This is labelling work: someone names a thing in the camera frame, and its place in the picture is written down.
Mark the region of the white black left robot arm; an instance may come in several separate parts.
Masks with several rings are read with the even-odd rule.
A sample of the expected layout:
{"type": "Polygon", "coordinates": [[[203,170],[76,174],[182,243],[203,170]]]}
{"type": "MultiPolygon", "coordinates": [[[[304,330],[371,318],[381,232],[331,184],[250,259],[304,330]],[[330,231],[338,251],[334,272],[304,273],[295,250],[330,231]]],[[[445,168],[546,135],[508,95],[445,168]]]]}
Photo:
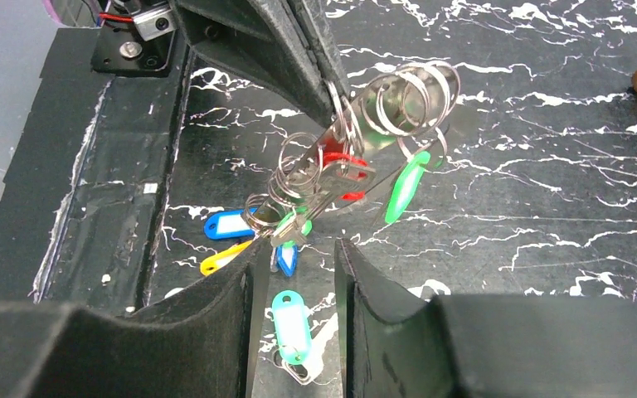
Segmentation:
{"type": "Polygon", "coordinates": [[[61,28],[42,75],[164,77],[183,41],[207,64],[328,126],[349,96],[320,1],[90,1],[92,30],[61,28]]]}

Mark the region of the blue key tag front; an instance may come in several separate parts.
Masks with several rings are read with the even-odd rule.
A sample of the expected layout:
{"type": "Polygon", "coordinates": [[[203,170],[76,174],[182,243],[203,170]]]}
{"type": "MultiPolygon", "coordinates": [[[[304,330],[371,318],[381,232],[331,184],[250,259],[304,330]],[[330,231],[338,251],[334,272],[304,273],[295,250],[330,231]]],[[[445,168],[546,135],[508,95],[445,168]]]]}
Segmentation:
{"type": "Polygon", "coordinates": [[[220,211],[211,215],[203,228],[210,240],[224,240],[253,236],[255,232],[243,218],[244,210],[220,211]]]}

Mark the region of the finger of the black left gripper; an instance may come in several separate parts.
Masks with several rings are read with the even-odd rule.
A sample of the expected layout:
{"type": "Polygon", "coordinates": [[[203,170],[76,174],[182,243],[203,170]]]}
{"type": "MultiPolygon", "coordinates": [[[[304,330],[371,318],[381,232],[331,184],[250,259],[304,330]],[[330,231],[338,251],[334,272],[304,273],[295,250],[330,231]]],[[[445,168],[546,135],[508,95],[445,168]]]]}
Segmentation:
{"type": "Polygon", "coordinates": [[[325,1],[289,0],[288,4],[308,42],[309,51],[316,60],[319,74],[335,85],[339,96],[348,97],[350,89],[347,73],[326,16],[325,1]]]}
{"type": "Polygon", "coordinates": [[[273,91],[322,127],[332,122],[328,84],[288,1],[170,3],[186,43],[205,62],[273,91]]]}

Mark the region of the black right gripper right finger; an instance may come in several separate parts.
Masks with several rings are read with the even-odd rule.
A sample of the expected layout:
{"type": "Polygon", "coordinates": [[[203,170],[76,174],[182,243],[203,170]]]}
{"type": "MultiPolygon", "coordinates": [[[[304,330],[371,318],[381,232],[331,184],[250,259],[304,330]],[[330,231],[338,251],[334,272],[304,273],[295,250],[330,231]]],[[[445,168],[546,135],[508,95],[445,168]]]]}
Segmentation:
{"type": "Polygon", "coordinates": [[[346,397],[637,397],[637,305],[507,294],[424,300],[334,246],[346,397]]]}

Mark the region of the yellow key tag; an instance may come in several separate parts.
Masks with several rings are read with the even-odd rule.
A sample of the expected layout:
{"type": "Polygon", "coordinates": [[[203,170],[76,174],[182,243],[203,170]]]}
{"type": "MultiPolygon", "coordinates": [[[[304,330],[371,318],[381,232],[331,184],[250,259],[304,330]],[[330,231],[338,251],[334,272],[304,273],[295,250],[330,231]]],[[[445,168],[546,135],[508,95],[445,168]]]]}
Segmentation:
{"type": "Polygon", "coordinates": [[[201,274],[203,276],[209,276],[215,273],[217,270],[225,267],[252,243],[252,240],[248,240],[243,243],[233,245],[226,250],[220,251],[217,254],[205,258],[200,263],[201,274]]]}

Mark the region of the red key tag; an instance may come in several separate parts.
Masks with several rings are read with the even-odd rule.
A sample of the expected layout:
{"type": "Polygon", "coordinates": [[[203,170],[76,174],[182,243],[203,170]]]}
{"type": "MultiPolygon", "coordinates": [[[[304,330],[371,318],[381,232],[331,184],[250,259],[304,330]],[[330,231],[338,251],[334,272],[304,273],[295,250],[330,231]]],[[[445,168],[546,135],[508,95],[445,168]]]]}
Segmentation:
{"type": "Polygon", "coordinates": [[[333,199],[357,201],[366,194],[367,184],[374,171],[361,158],[339,152],[326,152],[322,156],[323,169],[319,178],[322,191],[333,199]]]}

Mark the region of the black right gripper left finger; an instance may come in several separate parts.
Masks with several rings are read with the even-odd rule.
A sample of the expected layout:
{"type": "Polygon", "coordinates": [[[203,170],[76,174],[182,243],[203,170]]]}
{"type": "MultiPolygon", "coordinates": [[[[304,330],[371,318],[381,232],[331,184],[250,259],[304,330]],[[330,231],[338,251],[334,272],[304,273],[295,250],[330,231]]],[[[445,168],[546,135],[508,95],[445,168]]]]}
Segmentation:
{"type": "Polygon", "coordinates": [[[271,245],[114,317],[72,303],[0,301],[0,397],[249,397],[271,245]]]}

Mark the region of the green key tag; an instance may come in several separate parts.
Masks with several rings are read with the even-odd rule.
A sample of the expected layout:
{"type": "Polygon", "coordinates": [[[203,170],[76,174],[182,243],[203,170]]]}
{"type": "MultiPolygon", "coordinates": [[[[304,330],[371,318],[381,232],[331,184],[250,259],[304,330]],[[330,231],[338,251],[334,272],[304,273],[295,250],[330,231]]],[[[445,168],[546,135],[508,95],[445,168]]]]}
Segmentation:
{"type": "Polygon", "coordinates": [[[400,171],[394,182],[384,214],[384,221],[387,224],[397,221],[411,203],[425,171],[425,166],[430,162],[430,159],[430,153],[418,153],[400,171]]]}
{"type": "Polygon", "coordinates": [[[323,363],[314,346],[304,299],[293,290],[281,291],[273,298],[271,312],[280,367],[301,386],[310,384],[323,363]]]}

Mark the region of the blue key tag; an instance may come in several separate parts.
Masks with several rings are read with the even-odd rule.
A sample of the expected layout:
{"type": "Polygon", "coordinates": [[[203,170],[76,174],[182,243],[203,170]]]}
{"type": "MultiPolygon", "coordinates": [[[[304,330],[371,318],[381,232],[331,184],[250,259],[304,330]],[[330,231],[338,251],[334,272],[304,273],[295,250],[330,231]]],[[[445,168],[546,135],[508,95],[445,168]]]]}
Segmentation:
{"type": "Polygon", "coordinates": [[[276,264],[286,277],[294,275],[298,258],[299,248],[296,244],[281,245],[275,249],[276,264]]]}
{"type": "Polygon", "coordinates": [[[220,211],[211,215],[203,228],[210,240],[224,240],[253,236],[255,232],[243,218],[244,210],[220,211]]]}

